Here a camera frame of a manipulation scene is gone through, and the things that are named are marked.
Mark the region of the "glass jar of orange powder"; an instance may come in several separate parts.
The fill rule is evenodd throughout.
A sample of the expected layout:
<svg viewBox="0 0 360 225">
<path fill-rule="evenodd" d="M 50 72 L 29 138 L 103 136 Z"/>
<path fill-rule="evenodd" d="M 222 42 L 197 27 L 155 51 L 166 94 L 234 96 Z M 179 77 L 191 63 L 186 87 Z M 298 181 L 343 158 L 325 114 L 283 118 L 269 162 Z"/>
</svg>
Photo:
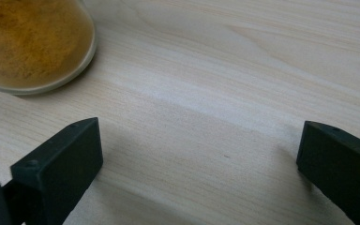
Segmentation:
<svg viewBox="0 0 360 225">
<path fill-rule="evenodd" d="M 0 0 L 0 91 L 30 95 L 81 74 L 97 47 L 82 0 Z"/>
</svg>

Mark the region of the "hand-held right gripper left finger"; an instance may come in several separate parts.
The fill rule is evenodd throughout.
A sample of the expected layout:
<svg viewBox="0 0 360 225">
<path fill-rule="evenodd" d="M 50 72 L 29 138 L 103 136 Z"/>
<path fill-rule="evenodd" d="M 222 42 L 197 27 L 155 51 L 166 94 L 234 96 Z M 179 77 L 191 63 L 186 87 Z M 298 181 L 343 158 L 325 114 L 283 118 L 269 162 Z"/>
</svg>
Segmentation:
<svg viewBox="0 0 360 225">
<path fill-rule="evenodd" d="M 11 167 L 4 186 L 15 225 L 62 225 L 103 164 L 98 119 L 70 124 Z"/>
</svg>

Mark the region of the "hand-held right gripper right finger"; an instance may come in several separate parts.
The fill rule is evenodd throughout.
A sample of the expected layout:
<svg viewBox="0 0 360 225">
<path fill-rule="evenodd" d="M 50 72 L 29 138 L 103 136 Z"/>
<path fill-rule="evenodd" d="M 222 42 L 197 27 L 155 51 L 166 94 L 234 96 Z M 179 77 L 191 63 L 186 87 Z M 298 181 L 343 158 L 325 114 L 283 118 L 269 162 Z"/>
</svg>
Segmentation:
<svg viewBox="0 0 360 225">
<path fill-rule="evenodd" d="M 360 139 L 326 124 L 306 121 L 297 154 L 299 172 L 360 225 Z"/>
</svg>

